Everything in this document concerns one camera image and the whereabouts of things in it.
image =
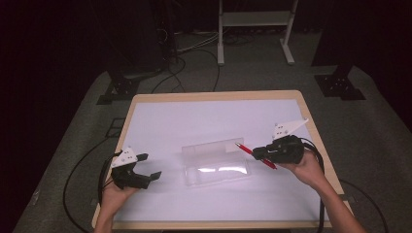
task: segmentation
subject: right hand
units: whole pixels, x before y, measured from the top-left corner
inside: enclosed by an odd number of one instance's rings
[[[305,150],[299,164],[282,163],[279,165],[289,169],[301,182],[315,189],[322,183],[327,182],[315,154],[310,150]]]

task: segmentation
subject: dark background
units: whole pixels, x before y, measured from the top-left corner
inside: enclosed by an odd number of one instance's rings
[[[155,35],[155,28],[164,26],[162,1],[151,1],[151,6],[146,1],[91,3],[0,2],[1,93],[6,106],[1,140],[6,149],[1,200],[6,208],[2,208],[1,219],[6,231],[15,227],[94,80],[108,67],[157,68],[167,57],[159,51]],[[217,29],[218,1],[175,3],[176,30]],[[260,11],[289,5],[262,0],[225,1],[224,6]],[[293,30],[315,33],[324,29],[313,65],[336,65],[342,57],[350,57],[373,78],[411,129],[409,7],[389,0],[302,0]]]

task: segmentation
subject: red pen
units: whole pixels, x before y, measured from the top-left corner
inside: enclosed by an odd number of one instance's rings
[[[252,155],[252,151],[250,149],[248,149],[247,147],[241,145],[240,143],[236,143],[236,146],[239,147],[242,151]],[[276,167],[276,165],[272,162],[270,162],[269,160],[267,160],[266,158],[263,158],[260,160],[262,163],[266,164],[268,167],[270,167],[271,169],[278,169]]]

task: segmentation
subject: forearm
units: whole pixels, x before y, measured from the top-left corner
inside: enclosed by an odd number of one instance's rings
[[[330,223],[335,232],[366,232],[337,195],[330,183],[327,181],[318,183],[314,186],[314,189],[319,193],[325,204]]]
[[[94,227],[94,233],[111,233],[113,226],[113,215],[106,213],[99,213],[96,226]]]

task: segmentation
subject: metal stand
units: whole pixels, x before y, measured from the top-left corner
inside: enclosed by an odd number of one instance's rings
[[[294,60],[288,46],[289,37],[292,31],[294,16],[296,13],[298,0],[293,0],[290,11],[279,12],[223,12],[223,0],[219,2],[219,41],[218,41],[218,64],[224,65],[223,55],[223,27],[224,26],[269,26],[286,25],[285,38],[281,39],[282,50],[288,64],[293,65]]]
[[[141,75],[138,78],[127,79],[119,68],[109,69],[108,73],[112,82],[106,89],[104,95],[100,95],[97,105],[109,105],[113,101],[131,100],[137,93],[140,81],[154,76],[157,74],[154,72],[151,75]]]
[[[340,97],[342,100],[364,100],[361,91],[354,88],[348,79],[352,64],[338,65],[332,75],[317,75],[316,82],[325,97]]]

